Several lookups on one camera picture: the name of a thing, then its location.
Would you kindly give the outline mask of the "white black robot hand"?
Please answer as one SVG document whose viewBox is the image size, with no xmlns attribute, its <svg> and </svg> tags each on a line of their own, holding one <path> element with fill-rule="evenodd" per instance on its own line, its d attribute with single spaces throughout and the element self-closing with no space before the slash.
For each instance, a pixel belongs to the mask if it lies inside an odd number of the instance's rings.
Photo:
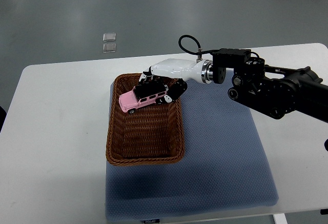
<svg viewBox="0 0 328 224">
<path fill-rule="evenodd" d="M 169 87 L 166 94 L 156 100 L 157 104 L 168 104 L 179 99 L 187 90 L 187 81 L 193 79 L 201 84 L 209 84 L 213 80 L 212 61 L 203 59 L 198 62 L 185 59 L 165 59 L 145 70 L 139 83 L 147 83 L 150 80 L 167 77 L 176 79 L 176 82 Z"/>
</svg>

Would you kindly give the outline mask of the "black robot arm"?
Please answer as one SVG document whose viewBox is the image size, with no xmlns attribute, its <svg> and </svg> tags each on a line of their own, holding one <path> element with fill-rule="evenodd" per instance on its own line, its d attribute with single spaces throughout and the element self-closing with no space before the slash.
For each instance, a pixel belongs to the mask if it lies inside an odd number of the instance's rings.
<svg viewBox="0 0 328 224">
<path fill-rule="evenodd" d="M 250 49 L 222 48 L 211 55 L 214 83 L 223 82 L 226 68 L 234 71 L 231 100 L 273 119 L 299 111 L 327 121 L 327 86 L 310 67 L 272 67 Z"/>
</svg>

